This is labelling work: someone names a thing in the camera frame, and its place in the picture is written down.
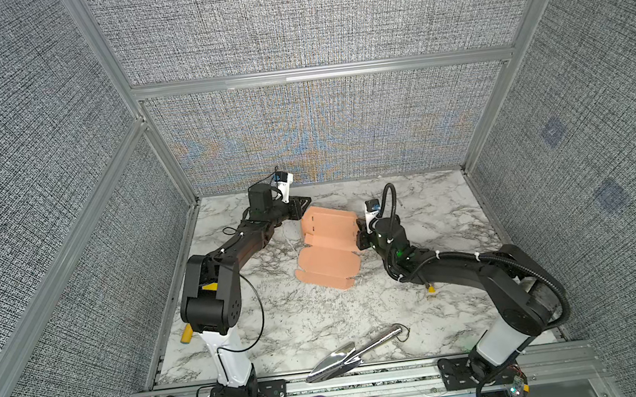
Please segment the pink paper box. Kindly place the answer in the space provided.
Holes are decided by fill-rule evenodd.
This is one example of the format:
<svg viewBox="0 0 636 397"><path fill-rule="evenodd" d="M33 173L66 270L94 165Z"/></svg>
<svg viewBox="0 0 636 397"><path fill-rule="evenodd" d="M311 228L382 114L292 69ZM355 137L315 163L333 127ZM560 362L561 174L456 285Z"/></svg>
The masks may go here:
<svg viewBox="0 0 636 397"><path fill-rule="evenodd" d="M300 222L305 246L295 277L301 282L349 289L360 272L358 217L349 211L311 206Z"/></svg>

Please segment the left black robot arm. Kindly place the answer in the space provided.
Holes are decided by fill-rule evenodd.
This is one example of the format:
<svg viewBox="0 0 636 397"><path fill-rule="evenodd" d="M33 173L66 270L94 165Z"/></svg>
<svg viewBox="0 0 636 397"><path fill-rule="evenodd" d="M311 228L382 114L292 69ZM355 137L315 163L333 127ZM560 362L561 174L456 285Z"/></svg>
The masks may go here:
<svg viewBox="0 0 636 397"><path fill-rule="evenodd" d="M285 221L304 217L312 200L293 196L294 175L274 170L247 189L248 207L237 227L219 248L192 255L186 263L180 318L212 354L217 382L211 397L261 397L255 366L240 343L237 324L242 312L241 269L266 248Z"/></svg>

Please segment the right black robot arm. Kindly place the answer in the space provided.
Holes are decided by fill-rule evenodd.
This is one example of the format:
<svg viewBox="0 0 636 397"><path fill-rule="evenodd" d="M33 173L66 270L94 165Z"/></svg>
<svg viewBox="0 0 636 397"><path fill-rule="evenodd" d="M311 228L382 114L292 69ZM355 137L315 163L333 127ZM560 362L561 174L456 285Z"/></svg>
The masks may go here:
<svg viewBox="0 0 636 397"><path fill-rule="evenodd" d="M373 249L394 281L428 288L442 282L487 293L498 319L467 355L467 373L476 385L493 383L536 337L571 316L565 286L516 245L480 253L416 246L398 216L393 184L385 185L380 199L368 200L364 211L357 221L358 248Z"/></svg>

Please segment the small brown yellow figurine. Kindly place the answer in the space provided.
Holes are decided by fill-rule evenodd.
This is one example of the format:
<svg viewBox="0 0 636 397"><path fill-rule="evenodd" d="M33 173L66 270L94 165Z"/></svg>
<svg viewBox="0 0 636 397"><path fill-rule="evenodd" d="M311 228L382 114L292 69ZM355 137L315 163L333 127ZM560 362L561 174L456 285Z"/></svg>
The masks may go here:
<svg viewBox="0 0 636 397"><path fill-rule="evenodd" d="M427 297L434 297L437 295L435 286L430 282L424 282L424 286L426 287Z"/></svg>

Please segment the metal garden trowel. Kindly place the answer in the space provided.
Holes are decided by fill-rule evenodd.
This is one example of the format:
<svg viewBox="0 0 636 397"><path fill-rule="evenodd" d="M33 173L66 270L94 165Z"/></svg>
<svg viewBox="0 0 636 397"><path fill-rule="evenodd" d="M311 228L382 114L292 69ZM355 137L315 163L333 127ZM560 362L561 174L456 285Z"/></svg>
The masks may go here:
<svg viewBox="0 0 636 397"><path fill-rule="evenodd" d="M394 325L382 330L380 334L372 337L364 346L359 347L355 342L348 342L317 363L314 369L309 372L306 382L309 384L321 383L345 375L362 365L365 354L391 340L405 342L410 333L409 327L402 323L394 323Z"/></svg>

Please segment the yellow handled tool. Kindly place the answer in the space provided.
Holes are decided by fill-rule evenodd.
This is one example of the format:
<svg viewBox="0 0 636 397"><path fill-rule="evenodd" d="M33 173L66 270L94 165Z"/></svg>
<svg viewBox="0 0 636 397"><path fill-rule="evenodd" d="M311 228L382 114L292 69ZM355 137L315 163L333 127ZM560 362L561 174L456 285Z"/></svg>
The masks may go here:
<svg viewBox="0 0 636 397"><path fill-rule="evenodd" d="M193 334L193 327L190 324L187 324L182 332L180 342L183 344L190 344L194 336Z"/></svg>

